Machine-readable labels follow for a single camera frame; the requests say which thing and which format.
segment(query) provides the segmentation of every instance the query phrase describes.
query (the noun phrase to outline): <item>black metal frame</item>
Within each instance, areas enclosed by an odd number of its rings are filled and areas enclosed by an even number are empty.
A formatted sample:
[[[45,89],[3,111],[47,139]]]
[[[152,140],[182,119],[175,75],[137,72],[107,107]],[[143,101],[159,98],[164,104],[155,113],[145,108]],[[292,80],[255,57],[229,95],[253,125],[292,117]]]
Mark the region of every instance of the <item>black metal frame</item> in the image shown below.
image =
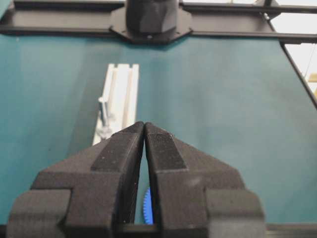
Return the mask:
[[[0,238],[6,237],[6,226],[0,225]],[[122,224],[116,227],[118,238],[160,238],[157,225]],[[267,224],[266,238],[315,238],[315,224]]]
[[[111,31],[112,24],[110,23],[111,11],[123,7],[123,2],[117,1],[84,1],[84,0],[15,0],[15,7],[9,8],[4,16],[0,19],[0,34],[11,35],[62,35],[62,36],[92,36],[92,37],[115,37],[116,33]],[[246,20],[250,23],[254,18],[260,19],[265,22],[271,31],[229,31],[229,29],[223,29],[222,31],[213,31],[210,29],[209,22],[202,20],[203,30],[195,29],[193,27],[191,34],[195,36],[220,36],[220,37],[260,37],[260,38],[273,38],[280,41],[281,47],[284,50],[288,60],[298,75],[303,87],[308,93],[312,103],[317,109],[317,100],[311,90],[308,87],[307,82],[300,73],[299,69],[295,65],[289,52],[287,51],[285,44],[300,44],[300,43],[317,43],[317,34],[284,34],[275,32],[274,28],[270,24],[268,18],[264,13],[271,16],[271,19],[276,15],[283,12],[289,13],[314,13],[317,14],[317,7],[309,6],[272,6],[272,0],[265,0],[262,6],[260,5],[248,5],[248,4],[186,4],[181,2],[181,8],[192,14],[193,23],[197,21],[199,17],[204,17],[206,14],[218,14],[221,18],[227,18],[230,16],[245,16]],[[76,25],[70,24],[68,27],[49,27],[50,20],[46,19],[43,27],[28,26],[28,22],[25,22],[23,27],[15,25],[12,21],[16,14],[30,13],[35,15],[37,13],[43,14],[45,12],[53,14],[55,21],[58,21],[58,16],[72,14],[75,17],[75,21],[84,23],[84,14],[91,14],[95,16],[104,16],[108,19],[108,23],[105,22],[104,28],[94,28],[94,21],[92,25],[88,27],[78,28]],[[116,227],[117,237],[160,237],[159,228],[156,225],[132,225],[124,224]],[[0,226],[0,238],[5,237],[5,226]],[[280,225],[280,224],[267,224],[266,237],[268,238],[311,238],[317,237],[317,224],[292,224],[292,225]]]
[[[0,20],[0,33],[116,36],[117,34],[111,30],[113,25],[111,11],[122,7],[123,3],[100,0],[15,0],[15,7],[9,8]],[[272,19],[283,12],[317,14],[317,7],[271,4],[272,0],[265,0],[263,5],[181,2],[180,7],[191,13],[191,34],[195,36],[261,37],[277,39],[287,44],[317,43],[317,34],[288,34],[267,30],[270,20],[267,15]],[[65,24],[62,19],[69,19],[68,23]],[[239,24],[236,19],[243,20],[243,24]],[[216,24],[211,24],[215,21],[227,22],[220,28]],[[166,41],[160,42],[159,40],[151,42],[166,43]]]

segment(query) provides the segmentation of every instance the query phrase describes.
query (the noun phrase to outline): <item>teal surface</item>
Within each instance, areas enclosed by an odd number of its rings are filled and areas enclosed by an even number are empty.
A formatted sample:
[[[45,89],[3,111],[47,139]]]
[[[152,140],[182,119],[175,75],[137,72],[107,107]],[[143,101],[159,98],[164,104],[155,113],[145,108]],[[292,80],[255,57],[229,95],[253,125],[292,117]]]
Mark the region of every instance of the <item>teal surface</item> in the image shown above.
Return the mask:
[[[1,0],[0,1],[0,18],[4,14],[6,8],[9,6],[11,0]]]
[[[317,110],[278,42],[0,36],[0,52],[0,223],[38,170],[89,146],[108,63],[139,63],[137,119],[236,167],[267,222],[317,222]]]

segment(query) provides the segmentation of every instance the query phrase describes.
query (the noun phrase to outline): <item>blue gear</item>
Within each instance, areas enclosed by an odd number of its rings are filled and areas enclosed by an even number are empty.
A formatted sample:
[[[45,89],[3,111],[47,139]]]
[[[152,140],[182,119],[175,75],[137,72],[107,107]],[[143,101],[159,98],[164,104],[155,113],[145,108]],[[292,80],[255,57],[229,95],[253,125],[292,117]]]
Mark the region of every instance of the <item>blue gear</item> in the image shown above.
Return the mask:
[[[150,188],[146,191],[143,200],[143,218],[145,224],[153,224],[153,215],[152,215],[152,203],[151,203],[151,191]]]

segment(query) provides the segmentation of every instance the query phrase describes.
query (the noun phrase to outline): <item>mounting plate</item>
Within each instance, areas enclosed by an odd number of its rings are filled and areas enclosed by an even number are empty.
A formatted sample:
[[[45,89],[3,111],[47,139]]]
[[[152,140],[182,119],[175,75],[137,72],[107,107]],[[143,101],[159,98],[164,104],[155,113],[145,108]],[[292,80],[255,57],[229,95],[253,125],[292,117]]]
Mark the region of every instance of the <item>mounting plate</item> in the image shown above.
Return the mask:
[[[181,9],[178,9],[176,28],[161,34],[142,34],[128,29],[126,26],[125,12],[125,7],[111,12],[110,30],[135,44],[167,44],[192,32],[192,15]]]

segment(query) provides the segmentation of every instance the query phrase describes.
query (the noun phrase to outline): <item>black 3d-printed part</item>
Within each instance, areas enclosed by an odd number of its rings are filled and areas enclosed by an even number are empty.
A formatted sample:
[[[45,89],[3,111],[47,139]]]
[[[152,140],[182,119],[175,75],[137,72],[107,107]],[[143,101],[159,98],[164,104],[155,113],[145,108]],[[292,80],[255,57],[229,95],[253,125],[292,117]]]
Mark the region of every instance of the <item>black 3d-printed part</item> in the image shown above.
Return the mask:
[[[59,223],[67,213],[71,191],[31,190],[14,202],[8,219],[8,238],[65,238]]]
[[[127,0],[126,25],[140,33],[163,33],[176,27],[177,10],[177,0]]]
[[[145,143],[153,216],[161,228],[162,237],[209,237],[211,218],[205,191],[246,192],[239,172],[151,123],[145,125]],[[256,211],[259,211],[257,215],[264,226],[261,206]],[[223,215],[230,221],[231,216],[225,210]]]
[[[139,32],[127,27],[126,8],[122,7],[111,12],[110,30],[135,44],[167,44],[191,33],[191,24],[191,14],[177,9],[176,27],[162,33]]]
[[[41,171],[32,189],[71,189],[65,229],[110,237],[114,223],[134,221],[143,123]]]

